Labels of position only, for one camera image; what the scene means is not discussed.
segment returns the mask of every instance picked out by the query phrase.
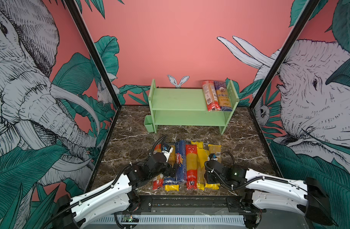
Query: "shelf board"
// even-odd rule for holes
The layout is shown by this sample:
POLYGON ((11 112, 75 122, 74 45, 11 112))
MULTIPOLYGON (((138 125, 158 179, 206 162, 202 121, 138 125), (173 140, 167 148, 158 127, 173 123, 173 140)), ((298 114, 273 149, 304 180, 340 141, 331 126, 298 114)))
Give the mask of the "shelf board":
POLYGON ((154 123, 170 126, 226 126, 223 111, 157 110, 154 123))
POLYGON ((152 110, 207 111, 203 89, 155 88, 152 110))

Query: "green shelf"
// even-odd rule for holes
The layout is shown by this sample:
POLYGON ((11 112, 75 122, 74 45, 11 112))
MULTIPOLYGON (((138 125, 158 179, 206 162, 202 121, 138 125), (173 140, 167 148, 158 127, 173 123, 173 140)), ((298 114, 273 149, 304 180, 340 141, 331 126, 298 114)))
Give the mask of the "green shelf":
POLYGON ((153 130, 157 133, 159 125, 172 126, 218 126, 220 133, 226 130, 234 113, 239 97, 234 84, 227 85, 232 103, 232 111, 208 111, 202 89, 156 88, 153 79, 148 102, 151 115, 146 117, 148 128, 152 119, 153 130))

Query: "purple pasta package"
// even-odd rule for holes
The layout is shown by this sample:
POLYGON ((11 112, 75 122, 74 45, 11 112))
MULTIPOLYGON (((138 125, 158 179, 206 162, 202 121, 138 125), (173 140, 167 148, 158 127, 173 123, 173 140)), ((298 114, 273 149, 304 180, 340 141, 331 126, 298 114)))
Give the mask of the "purple pasta package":
POLYGON ((175 162, 179 164, 176 172, 176 183, 181 184, 186 182, 186 141, 180 140, 175 144, 175 162))
POLYGON ((232 111, 232 104, 227 92, 225 81, 214 81, 218 103, 221 111, 232 111))

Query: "rabbit ear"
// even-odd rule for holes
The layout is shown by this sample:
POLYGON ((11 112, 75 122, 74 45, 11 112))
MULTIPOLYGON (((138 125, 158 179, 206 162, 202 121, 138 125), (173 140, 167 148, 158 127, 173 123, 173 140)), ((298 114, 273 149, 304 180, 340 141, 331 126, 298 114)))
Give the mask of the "rabbit ear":
POLYGON ((176 79, 173 76, 167 75, 167 77, 169 77, 170 83, 172 85, 177 86, 177 81, 176 81, 176 79))
POLYGON ((183 78, 181 78, 179 86, 181 86, 183 83, 185 83, 187 80, 189 80, 189 76, 184 76, 183 78))

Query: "pink wall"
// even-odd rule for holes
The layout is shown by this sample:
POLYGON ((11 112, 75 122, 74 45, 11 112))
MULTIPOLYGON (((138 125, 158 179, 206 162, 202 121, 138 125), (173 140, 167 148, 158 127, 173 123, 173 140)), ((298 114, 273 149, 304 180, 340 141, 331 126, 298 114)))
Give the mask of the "pink wall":
POLYGON ((257 69, 237 60, 217 37, 237 44, 232 39, 235 35, 270 56, 282 47, 291 30, 292 2, 154 0, 124 1, 123 5, 103 0, 103 18, 92 4, 91 12, 81 1, 94 42, 105 35, 118 39, 116 86, 150 85, 155 78, 160 87, 173 87, 169 74, 177 82, 190 76, 184 88, 199 88, 204 79, 229 78, 239 83, 240 90, 253 82, 257 69))

